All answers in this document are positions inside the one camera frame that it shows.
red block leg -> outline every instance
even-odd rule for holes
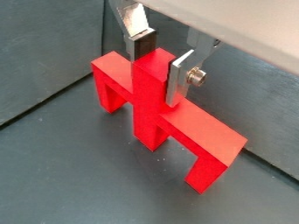
[[[135,137],[154,151],[170,134],[157,125],[165,105],[167,67],[174,56],[157,50],[134,64],[134,121]]]
[[[101,105],[113,113],[134,100],[130,62],[111,52],[93,61],[93,70]]]

gray panel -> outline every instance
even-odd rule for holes
[[[103,0],[2,1],[0,125],[90,73]]]
[[[153,153],[133,109],[99,107],[89,79],[0,132],[0,223],[296,224],[299,186],[241,154],[200,195],[196,157],[173,140]]]
[[[153,10],[149,19],[158,46],[175,55],[186,53],[189,27]],[[113,27],[121,31],[114,21]],[[121,48],[122,34],[106,30],[105,36],[105,45],[113,48],[115,41]],[[229,45],[205,68],[208,83],[191,88],[189,99],[249,138],[250,151],[299,179],[299,78]]]

red block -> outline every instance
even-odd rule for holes
[[[166,105],[173,59],[174,55],[157,49],[133,66],[115,52],[94,60],[98,95],[109,113],[126,102],[134,104],[135,137],[151,151],[173,136],[200,157],[186,181],[204,193],[230,167],[248,139],[189,100],[175,108]]]

red block crossbar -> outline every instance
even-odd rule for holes
[[[166,105],[174,58],[159,48],[134,65],[117,52],[94,60],[98,95],[109,113],[133,103],[135,137],[151,151],[173,136],[200,157],[186,181],[204,193],[230,167],[248,139],[187,99],[175,108]]]

gray table surface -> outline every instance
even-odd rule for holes
[[[0,223],[298,223],[286,176],[241,153],[200,195],[194,160],[173,139],[146,149],[131,106],[109,115],[87,78],[0,131]]]

